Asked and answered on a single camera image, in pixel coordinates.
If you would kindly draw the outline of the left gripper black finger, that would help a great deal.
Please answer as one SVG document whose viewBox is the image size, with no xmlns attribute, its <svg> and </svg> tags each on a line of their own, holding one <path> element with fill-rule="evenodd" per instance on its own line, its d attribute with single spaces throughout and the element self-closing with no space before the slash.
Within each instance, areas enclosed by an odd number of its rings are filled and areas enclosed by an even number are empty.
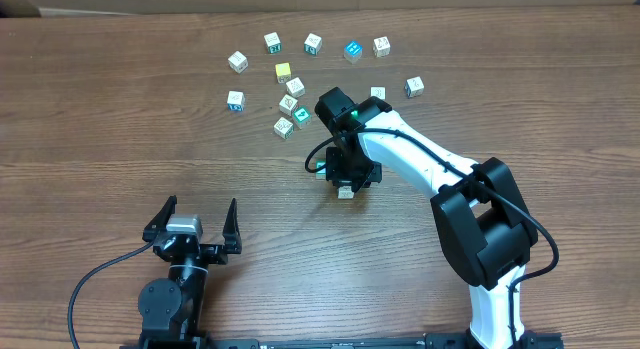
<svg viewBox="0 0 640 349">
<path fill-rule="evenodd" d="M 237 200 L 232 199 L 223 227 L 224 248 L 227 254 L 240 254 L 242 240 L 237 219 Z"/>
<path fill-rule="evenodd" d="M 161 210 L 143 229 L 142 240 L 144 242 L 153 242 L 160 232 L 166 230 L 169 219 L 175 213 L 176 205 L 177 197 L 175 195 L 169 196 Z"/>
</svg>

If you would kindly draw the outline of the green 7 wooden block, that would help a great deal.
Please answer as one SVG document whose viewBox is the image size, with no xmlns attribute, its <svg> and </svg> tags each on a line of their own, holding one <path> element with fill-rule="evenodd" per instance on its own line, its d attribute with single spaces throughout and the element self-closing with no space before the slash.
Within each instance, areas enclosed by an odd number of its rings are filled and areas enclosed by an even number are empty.
<svg viewBox="0 0 640 349">
<path fill-rule="evenodd" d="M 325 161 L 317 161 L 316 162 L 316 173 L 315 176 L 318 180 L 326 179 L 326 162 Z"/>
</svg>

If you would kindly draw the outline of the wooden block blue T side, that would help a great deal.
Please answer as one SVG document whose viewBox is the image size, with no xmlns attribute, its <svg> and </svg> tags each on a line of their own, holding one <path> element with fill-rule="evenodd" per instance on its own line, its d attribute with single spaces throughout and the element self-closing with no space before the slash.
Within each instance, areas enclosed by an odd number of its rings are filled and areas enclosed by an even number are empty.
<svg viewBox="0 0 640 349">
<path fill-rule="evenodd" d="M 350 186 L 342 186 L 338 188 L 338 198 L 339 199 L 353 199 L 354 192 Z"/>
</svg>

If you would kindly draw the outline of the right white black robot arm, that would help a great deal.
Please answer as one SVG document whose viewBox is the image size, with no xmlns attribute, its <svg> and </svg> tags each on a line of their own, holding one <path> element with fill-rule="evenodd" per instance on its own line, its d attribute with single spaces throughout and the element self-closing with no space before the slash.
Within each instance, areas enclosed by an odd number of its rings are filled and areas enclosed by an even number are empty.
<svg viewBox="0 0 640 349">
<path fill-rule="evenodd" d="M 316 170 L 350 198 L 390 167 L 431 203 L 441 250 L 469 286 L 471 348 L 532 348 L 520 318 L 520 279 L 538 239 L 509 168 L 453 154 L 413 130 L 377 97 L 355 103 L 339 88 L 315 113 L 332 135 Z"/>
</svg>

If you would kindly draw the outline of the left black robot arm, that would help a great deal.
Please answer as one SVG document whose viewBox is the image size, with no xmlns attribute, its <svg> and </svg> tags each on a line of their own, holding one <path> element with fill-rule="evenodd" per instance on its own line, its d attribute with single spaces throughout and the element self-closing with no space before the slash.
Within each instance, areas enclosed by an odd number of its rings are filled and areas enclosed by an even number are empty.
<svg viewBox="0 0 640 349">
<path fill-rule="evenodd" d="M 169 264 L 165 278 L 149 282 L 138 297 L 142 329 L 140 348 L 213 348 L 211 336 L 199 329 L 208 267 L 225 265 L 230 255 L 242 252 L 237 202 L 230 203 L 223 226 L 222 244 L 201 241 L 198 215 L 175 212 L 171 196 L 143 230 L 142 239 Z"/>
</svg>

